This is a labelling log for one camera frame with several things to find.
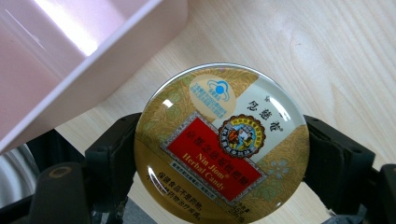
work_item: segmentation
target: gold lid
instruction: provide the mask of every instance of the gold lid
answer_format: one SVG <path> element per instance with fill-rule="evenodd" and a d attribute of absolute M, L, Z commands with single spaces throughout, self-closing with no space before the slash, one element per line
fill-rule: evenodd
<path fill-rule="evenodd" d="M 308 129 L 290 97 L 245 66 L 194 67 L 165 83 L 136 128 L 137 172 L 153 198 L 193 223 L 249 223 L 297 189 Z"/>

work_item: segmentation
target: blue logo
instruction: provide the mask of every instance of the blue logo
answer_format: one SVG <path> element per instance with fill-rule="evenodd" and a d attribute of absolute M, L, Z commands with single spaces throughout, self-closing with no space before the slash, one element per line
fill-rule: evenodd
<path fill-rule="evenodd" d="M 226 81 L 207 81 L 207 86 L 210 88 L 210 94 L 215 97 L 218 101 L 223 100 L 227 102 L 230 100 L 230 94 L 228 93 L 228 83 Z"/>

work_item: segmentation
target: black holder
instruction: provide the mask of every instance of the black holder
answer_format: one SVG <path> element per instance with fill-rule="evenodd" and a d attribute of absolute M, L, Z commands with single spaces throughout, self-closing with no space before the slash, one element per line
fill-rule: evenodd
<path fill-rule="evenodd" d="M 0 210 L 0 222 L 29 215 L 29 223 L 91 223 L 91 212 L 122 222 L 133 184 L 134 131 L 140 113 L 117 120 L 85 152 L 82 163 L 61 163 L 38 178 L 36 193 Z M 310 157 L 304 182 L 334 213 L 367 208 L 369 223 L 396 223 L 396 165 L 372 168 L 375 154 L 319 119 L 305 116 Z"/>

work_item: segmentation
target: tin lid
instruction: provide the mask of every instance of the tin lid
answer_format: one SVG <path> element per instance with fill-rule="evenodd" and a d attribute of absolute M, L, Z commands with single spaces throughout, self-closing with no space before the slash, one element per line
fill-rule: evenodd
<path fill-rule="evenodd" d="M 165 83 L 137 124 L 137 172 L 153 198 L 194 223 L 249 223 L 297 189 L 308 164 L 303 115 L 245 66 L 194 67 Z"/>

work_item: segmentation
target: circular emblem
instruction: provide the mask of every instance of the circular emblem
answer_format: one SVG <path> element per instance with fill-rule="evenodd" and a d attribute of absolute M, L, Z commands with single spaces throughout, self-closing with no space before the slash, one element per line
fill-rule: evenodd
<path fill-rule="evenodd" d="M 232 116 L 219 128 L 219 146 L 236 158 L 251 157 L 264 146 L 265 128 L 252 116 Z"/>

